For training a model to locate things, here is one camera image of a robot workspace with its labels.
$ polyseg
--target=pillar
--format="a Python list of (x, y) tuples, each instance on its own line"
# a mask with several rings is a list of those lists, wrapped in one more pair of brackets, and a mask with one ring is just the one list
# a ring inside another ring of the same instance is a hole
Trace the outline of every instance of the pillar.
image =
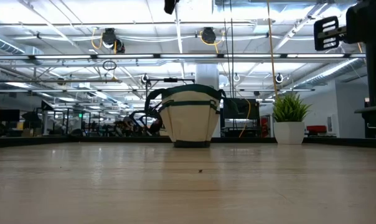
[[(215, 90), (219, 90), (219, 69), (216, 63), (212, 64), (197, 64), (195, 83), (201, 85), (207, 85)], [(215, 127), (213, 138), (220, 137), (220, 121)]]

